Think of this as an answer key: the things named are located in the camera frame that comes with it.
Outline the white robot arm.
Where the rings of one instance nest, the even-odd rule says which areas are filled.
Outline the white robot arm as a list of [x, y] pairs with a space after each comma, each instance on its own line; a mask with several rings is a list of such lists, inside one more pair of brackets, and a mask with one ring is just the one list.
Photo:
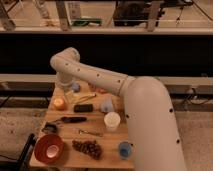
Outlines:
[[82, 64], [74, 48], [55, 54], [50, 64], [63, 89], [79, 78], [123, 99], [135, 171], [187, 171], [171, 98], [161, 81]]

